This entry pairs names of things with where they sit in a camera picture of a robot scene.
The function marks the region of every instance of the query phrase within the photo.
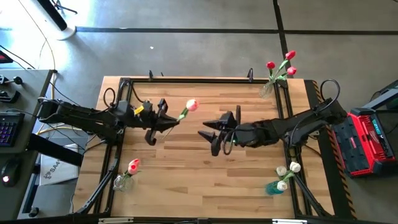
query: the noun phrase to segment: wooden tabletop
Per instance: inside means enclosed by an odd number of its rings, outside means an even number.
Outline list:
[[[117,90],[119,79],[104,77],[97,109],[105,109],[102,95],[108,87]],[[294,113],[309,109],[303,80],[289,79],[288,83]],[[200,106],[165,139],[162,139],[164,133],[158,133],[155,146],[145,142],[145,131],[126,129],[119,173],[135,158],[142,161],[142,172],[134,176],[131,191],[115,192],[111,216],[293,218],[289,190],[273,197],[264,190],[266,184],[277,180],[275,168],[286,166],[281,142],[256,149],[234,147],[229,156],[220,152],[213,157],[210,144],[197,134],[199,130],[213,131],[202,122],[218,119],[228,110],[235,111],[236,105],[241,105],[243,123],[278,118],[274,94],[262,99],[258,94],[260,87],[260,84],[135,83],[142,100],[151,100],[156,105],[165,98],[169,116],[178,117],[191,98],[197,99]],[[140,105],[134,96],[131,103]],[[308,145],[319,150],[314,140]],[[98,185],[104,149],[105,146],[98,146],[85,154],[73,198],[76,210]],[[308,188],[323,208],[333,214],[322,159],[305,147],[302,158]],[[102,207],[107,192],[104,191]],[[304,211],[300,190],[298,194]]]

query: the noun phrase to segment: gray floor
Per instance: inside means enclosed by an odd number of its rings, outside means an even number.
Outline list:
[[[277,29],[271,0],[62,3],[78,11],[77,15],[65,11],[66,20],[85,27]],[[393,0],[279,0],[279,6],[285,29],[398,30],[398,3]],[[10,9],[20,12],[18,21]],[[16,1],[0,4],[0,27],[13,28],[0,29],[1,45],[40,68],[53,68],[47,46],[39,59],[44,38]],[[372,93],[398,77],[397,35],[286,35],[286,40],[289,50],[297,51],[292,61],[296,77],[337,79],[339,102],[346,110],[365,104]],[[242,77],[252,67],[255,77],[264,77],[265,63],[282,58],[277,34],[78,32],[66,41],[51,40],[50,45],[60,72],[57,87],[86,106],[95,106],[105,75],[147,75],[152,70],[166,76]],[[327,86],[325,94],[333,96],[334,89]],[[398,177],[355,179],[349,185],[360,219],[396,223]],[[40,188],[35,205],[42,216],[66,214],[73,189],[73,184]],[[49,195],[57,202],[44,205]],[[55,204],[62,206],[54,209]]]

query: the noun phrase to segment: glass vase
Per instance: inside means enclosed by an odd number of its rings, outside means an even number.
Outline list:
[[[279,182],[279,180],[271,182],[266,185],[267,195],[278,195],[278,194],[283,193],[283,190],[278,190],[278,188],[277,188],[278,182]]]
[[[271,95],[271,93],[274,90],[274,83],[275,83],[275,80],[271,79],[263,87],[261,87],[260,92],[259,92],[261,98],[265,99]]]
[[[132,188],[133,183],[132,177],[125,174],[118,175],[113,182],[113,190],[126,192]]]

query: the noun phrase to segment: black desk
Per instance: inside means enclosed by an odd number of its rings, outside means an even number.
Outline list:
[[[8,86],[0,86],[2,90],[12,93],[18,90],[21,93],[20,98],[14,104],[0,103],[0,111],[14,108],[36,115],[39,110],[37,99],[45,95],[49,86],[51,74],[51,70],[0,70],[0,75],[4,75],[10,80],[18,76],[21,77],[24,82],[22,85],[11,83]],[[16,186],[5,187],[0,184],[0,220],[16,219],[24,199],[31,172],[38,155],[37,151],[25,151],[35,120],[33,116],[25,114],[24,124],[18,135],[16,145],[10,148],[0,148],[0,166],[3,166],[8,159],[14,157],[15,152],[22,152],[19,156],[23,160],[22,170],[25,171],[24,174],[21,175]]]

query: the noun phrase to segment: teal vase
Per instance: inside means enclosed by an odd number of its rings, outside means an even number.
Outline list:
[[[268,195],[278,195],[283,193],[282,190],[278,190],[277,185],[278,185],[279,180],[271,182],[266,185],[266,193]]]

